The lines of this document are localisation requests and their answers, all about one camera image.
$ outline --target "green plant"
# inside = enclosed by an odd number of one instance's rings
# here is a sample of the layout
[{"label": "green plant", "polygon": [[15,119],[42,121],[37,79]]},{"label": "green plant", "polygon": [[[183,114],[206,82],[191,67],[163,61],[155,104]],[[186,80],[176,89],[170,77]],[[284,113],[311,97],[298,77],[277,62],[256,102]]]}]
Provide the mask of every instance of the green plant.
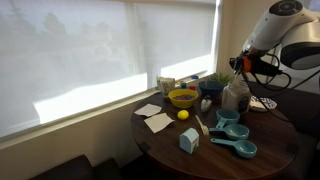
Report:
[{"label": "green plant", "polygon": [[225,75],[221,72],[213,73],[212,75],[207,76],[207,81],[218,81],[224,84],[228,84],[229,81],[232,81],[233,78],[230,75]]}]

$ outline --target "white robot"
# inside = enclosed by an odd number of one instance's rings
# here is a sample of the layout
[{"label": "white robot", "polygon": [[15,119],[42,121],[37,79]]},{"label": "white robot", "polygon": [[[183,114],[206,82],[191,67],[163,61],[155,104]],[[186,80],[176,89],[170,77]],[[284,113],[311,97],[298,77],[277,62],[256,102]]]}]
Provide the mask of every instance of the white robot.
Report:
[{"label": "white robot", "polygon": [[296,0],[275,3],[260,18],[241,54],[229,63],[238,74],[282,74],[277,66],[260,59],[279,44],[283,65],[296,70],[320,66],[320,13]]}]

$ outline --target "sunlight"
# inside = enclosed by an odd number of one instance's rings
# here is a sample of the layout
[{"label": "sunlight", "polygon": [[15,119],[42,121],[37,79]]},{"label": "sunlight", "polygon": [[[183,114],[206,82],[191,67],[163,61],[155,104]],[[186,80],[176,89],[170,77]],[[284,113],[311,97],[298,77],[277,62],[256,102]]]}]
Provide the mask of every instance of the sunlight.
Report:
[{"label": "sunlight", "polygon": [[162,77],[175,77],[182,79],[190,74],[198,74],[204,69],[208,69],[208,64],[213,63],[211,55],[201,56],[181,63],[161,68]]},{"label": "sunlight", "polygon": [[76,114],[147,90],[147,74],[74,89],[61,96],[34,103],[40,123]]}]

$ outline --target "teal measuring cup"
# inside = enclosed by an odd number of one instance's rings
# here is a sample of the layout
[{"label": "teal measuring cup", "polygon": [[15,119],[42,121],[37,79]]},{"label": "teal measuring cup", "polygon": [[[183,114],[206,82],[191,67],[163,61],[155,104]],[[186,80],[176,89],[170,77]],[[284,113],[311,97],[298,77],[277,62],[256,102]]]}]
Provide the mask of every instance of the teal measuring cup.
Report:
[{"label": "teal measuring cup", "polygon": [[237,111],[229,109],[218,109],[216,111],[218,123],[216,128],[223,128],[229,124],[237,124],[239,122],[240,114]]},{"label": "teal measuring cup", "polygon": [[247,139],[250,130],[242,124],[230,124],[224,128],[209,128],[210,133],[223,131],[231,140]]},{"label": "teal measuring cup", "polygon": [[257,153],[257,146],[248,140],[230,141],[224,139],[211,138],[210,141],[212,143],[233,146],[236,149],[237,153],[244,158],[252,158]]}]

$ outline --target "wall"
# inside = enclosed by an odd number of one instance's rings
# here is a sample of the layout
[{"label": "wall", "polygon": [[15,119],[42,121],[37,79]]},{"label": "wall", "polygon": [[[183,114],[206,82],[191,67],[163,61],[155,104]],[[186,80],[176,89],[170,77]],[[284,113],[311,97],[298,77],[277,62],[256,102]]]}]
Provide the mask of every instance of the wall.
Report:
[{"label": "wall", "polygon": [[[242,44],[270,0],[224,0],[218,71],[231,72],[230,57]],[[114,157],[124,166],[141,155],[131,136],[130,117],[140,101],[0,150],[0,179],[28,179],[79,154],[93,165]]]}]

